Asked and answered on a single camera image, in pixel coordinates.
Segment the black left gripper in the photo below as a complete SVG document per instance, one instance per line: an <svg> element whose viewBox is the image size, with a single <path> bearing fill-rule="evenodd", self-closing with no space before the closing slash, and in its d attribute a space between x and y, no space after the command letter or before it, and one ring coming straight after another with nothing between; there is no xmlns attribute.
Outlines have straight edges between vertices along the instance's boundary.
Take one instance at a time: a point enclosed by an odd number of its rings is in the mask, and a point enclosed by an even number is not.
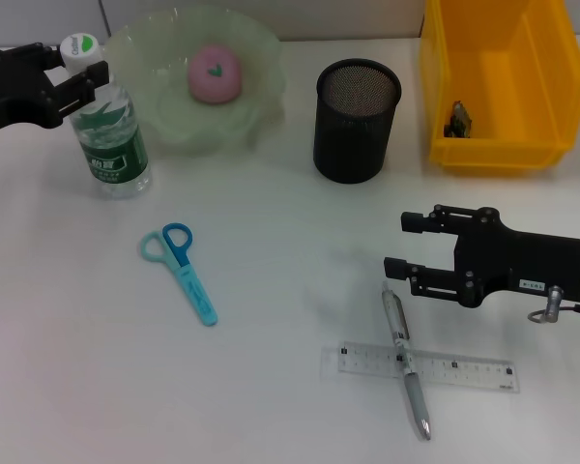
<svg viewBox="0 0 580 464"><path fill-rule="evenodd" d="M43 43L0 49L0 130L20 123L55 129L109 83L108 65L100 61L54 87L46 72L64 67L60 51Z"/></svg>

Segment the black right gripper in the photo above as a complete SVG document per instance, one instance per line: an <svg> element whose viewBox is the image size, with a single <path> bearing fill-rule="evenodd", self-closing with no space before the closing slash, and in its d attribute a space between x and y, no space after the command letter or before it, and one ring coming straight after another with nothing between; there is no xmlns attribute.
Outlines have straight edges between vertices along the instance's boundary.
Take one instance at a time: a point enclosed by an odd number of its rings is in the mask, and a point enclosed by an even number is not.
<svg viewBox="0 0 580 464"><path fill-rule="evenodd" d="M385 275L410 283L413 296L452 301L475 308L500 291L546 297L557 286L566 301L580 303L580 239L516 231L499 212L437 204L427 216L404 212L404 232L457 236L454 271L428 268L386 257Z"/></svg>

